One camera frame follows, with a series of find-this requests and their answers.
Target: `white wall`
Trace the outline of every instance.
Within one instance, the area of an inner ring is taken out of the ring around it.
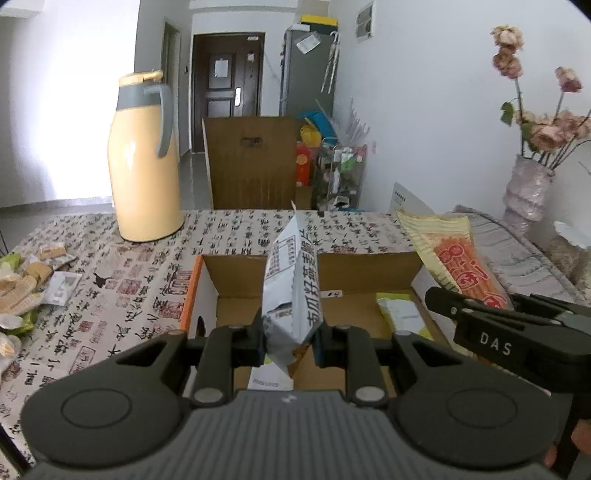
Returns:
[[[565,105],[584,114],[591,106],[591,23],[568,0],[378,0],[377,31],[358,44],[355,18],[368,0],[330,3],[338,17],[342,50],[335,115],[345,120],[349,102],[371,125],[361,208],[387,211],[395,181],[435,210],[464,203],[494,215],[519,149],[518,130],[499,121],[501,103],[515,97],[514,84],[491,65],[492,27],[511,24],[525,35],[519,52],[525,105],[553,112],[558,99],[554,69],[574,68],[582,93]],[[547,220],[578,224],[591,233],[591,182],[579,159],[584,145],[558,170]]]
[[[0,18],[0,206],[111,195],[107,141],[138,8],[51,0],[34,18]]]
[[[191,50],[191,15],[189,0],[141,0],[135,48],[135,71],[161,69],[164,23],[181,32],[181,61],[179,71],[178,144],[179,154],[189,149],[189,67]]]
[[[207,11],[193,15],[193,34],[224,32],[265,33],[261,115],[279,115],[281,52],[285,31],[294,22],[294,11]]]

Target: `food wrapper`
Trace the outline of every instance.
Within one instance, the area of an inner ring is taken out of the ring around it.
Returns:
[[[63,242],[58,244],[42,245],[39,249],[39,258],[47,260],[48,258],[60,257],[66,255],[66,246]]]
[[[82,278],[79,273],[55,272],[49,281],[43,303],[65,306]]]
[[[64,265],[73,262],[76,258],[78,257],[75,255],[65,254],[55,258],[48,258],[47,260],[44,260],[43,263],[45,263],[45,265],[51,267],[51,269],[55,271],[60,269]]]
[[[25,273],[37,279],[37,284],[41,285],[53,273],[51,267],[43,262],[33,262],[26,268]]]
[[[27,295],[24,299],[18,302],[16,305],[10,307],[6,310],[6,313],[12,315],[25,315],[27,312],[30,312],[33,309],[36,309],[41,303],[43,303],[44,298],[43,293],[31,293]]]
[[[271,245],[262,293],[267,354],[291,377],[323,321],[316,249],[299,215]]]
[[[16,271],[19,264],[21,263],[21,254],[9,254],[6,257],[0,258],[0,265],[7,263],[12,268],[12,271]]]
[[[26,275],[16,282],[14,288],[0,297],[0,313],[14,313],[11,309],[28,297],[37,288],[37,279]]]
[[[22,325],[14,330],[7,330],[7,335],[20,336],[33,330],[37,321],[37,314],[37,309],[29,310],[25,315],[21,316]]]
[[[289,391],[293,389],[294,381],[266,355],[265,363],[251,370],[248,390]]]
[[[10,313],[0,313],[0,328],[14,330],[22,327],[22,318]]]
[[[433,340],[425,321],[418,311],[417,306],[411,300],[410,295],[401,293],[377,293],[379,309],[392,331],[406,330],[416,333],[428,340]]]
[[[398,219],[443,288],[482,300],[489,307],[513,309],[507,293],[478,256],[467,217],[416,217],[398,212]]]

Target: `refrigerator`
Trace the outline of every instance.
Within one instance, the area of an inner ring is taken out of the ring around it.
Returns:
[[[311,33],[292,29],[285,32],[281,75],[281,116],[295,117],[310,110],[318,110],[316,99],[318,99],[326,113],[329,115],[333,113],[334,84],[331,93],[328,93],[332,65],[330,66],[324,93],[320,93],[320,89],[324,81],[324,72],[329,62],[330,46],[334,37],[314,32],[314,35],[320,40],[320,44],[304,54],[297,47],[297,44],[309,37]]]

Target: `green leaf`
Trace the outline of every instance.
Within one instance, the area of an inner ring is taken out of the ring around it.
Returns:
[[[513,115],[515,115],[515,108],[511,102],[505,102],[501,105],[501,111],[503,114],[501,115],[501,122],[511,126],[513,123]]]
[[[529,141],[531,138],[531,129],[535,124],[532,122],[527,122],[521,125],[521,131],[523,132],[523,139]]]

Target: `calligraphy print tablecloth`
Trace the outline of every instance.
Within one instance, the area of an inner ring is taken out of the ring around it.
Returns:
[[[413,248],[398,221],[375,213],[303,212],[319,252],[373,254]],[[178,328],[195,256],[266,255],[293,215],[273,210],[187,212],[174,235],[131,244],[118,234],[114,215],[62,216],[28,235],[16,251],[65,242],[79,258],[70,271],[83,275],[67,307],[42,307],[24,349],[2,376],[0,418],[17,446],[25,400],[55,379]],[[0,478],[15,476],[7,462]]]

